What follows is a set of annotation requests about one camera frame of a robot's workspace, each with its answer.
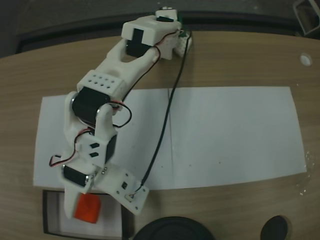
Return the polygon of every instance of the mounting hole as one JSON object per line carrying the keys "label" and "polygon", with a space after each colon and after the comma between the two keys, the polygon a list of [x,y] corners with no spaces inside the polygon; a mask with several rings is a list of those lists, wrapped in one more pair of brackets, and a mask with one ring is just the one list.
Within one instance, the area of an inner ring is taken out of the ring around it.
{"label": "mounting hole", "polygon": [[302,63],[302,65],[309,67],[312,65],[313,61],[312,58],[309,54],[307,53],[302,53],[299,57],[300,62]]}

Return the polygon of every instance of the red wire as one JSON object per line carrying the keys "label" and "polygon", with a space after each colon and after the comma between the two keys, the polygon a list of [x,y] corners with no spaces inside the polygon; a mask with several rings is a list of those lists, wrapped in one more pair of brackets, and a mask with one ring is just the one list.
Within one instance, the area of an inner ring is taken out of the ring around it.
{"label": "red wire", "polygon": [[179,32],[179,30],[164,35],[164,37],[163,37],[159,42],[157,42],[155,45],[160,45],[160,44],[165,40],[165,38],[166,38],[167,36],[174,35],[174,34],[176,34],[177,32]]}
{"label": "red wire", "polygon": [[116,103],[116,104],[124,104],[123,101],[112,100],[112,102],[114,102],[114,103]]}
{"label": "red wire", "polygon": [[52,163],[54,157],[61,158],[61,156],[59,156],[59,155],[53,155],[53,156],[50,158],[49,166],[53,168],[53,167],[55,167],[55,166],[64,164],[64,163],[72,160],[73,157],[75,156],[76,152],[77,152],[77,151],[76,151],[77,138],[80,137],[82,134],[84,134],[84,133],[89,133],[89,132],[91,132],[91,129],[90,129],[90,128],[85,128],[85,129],[82,129],[81,131],[79,131],[79,133],[75,136],[74,141],[73,141],[73,153],[72,153],[72,155],[71,155],[70,157],[64,159],[64,160],[60,160],[60,161],[57,161],[57,162],[55,162],[55,163]]}

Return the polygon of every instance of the red block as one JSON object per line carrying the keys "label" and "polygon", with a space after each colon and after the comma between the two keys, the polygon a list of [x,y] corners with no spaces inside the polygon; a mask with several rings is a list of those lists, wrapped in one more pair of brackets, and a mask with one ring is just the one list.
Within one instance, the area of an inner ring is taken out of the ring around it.
{"label": "red block", "polygon": [[101,202],[95,194],[81,194],[76,206],[76,219],[95,224],[98,221]]}

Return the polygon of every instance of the black round object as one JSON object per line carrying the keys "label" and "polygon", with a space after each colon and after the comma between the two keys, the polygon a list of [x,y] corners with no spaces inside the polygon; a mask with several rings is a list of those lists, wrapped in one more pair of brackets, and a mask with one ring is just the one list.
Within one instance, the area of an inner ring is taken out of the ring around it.
{"label": "black round object", "polygon": [[263,226],[261,240],[285,240],[288,234],[288,223],[282,216],[270,218]]}
{"label": "black round object", "polygon": [[144,226],[133,240],[215,240],[215,238],[197,221],[171,216]]}

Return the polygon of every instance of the robotic arm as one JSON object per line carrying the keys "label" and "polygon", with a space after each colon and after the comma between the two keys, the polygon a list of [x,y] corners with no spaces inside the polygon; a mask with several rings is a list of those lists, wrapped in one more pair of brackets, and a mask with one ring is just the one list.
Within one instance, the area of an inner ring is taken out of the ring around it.
{"label": "robotic arm", "polygon": [[[117,131],[112,116],[137,81],[160,58],[170,60],[177,48],[182,24],[177,11],[162,9],[123,25],[122,40],[107,54],[103,62],[90,70],[70,92],[64,106],[64,134],[68,142],[61,160],[50,166],[58,168],[64,184],[64,210],[72,218],[80,194],[96,189],[114,197],[129,211],[138,215],[149,189],[135,192],[141,182],[126,169],[109,162],[113,156]],[[125,54],[136,57],[122,62]]]}

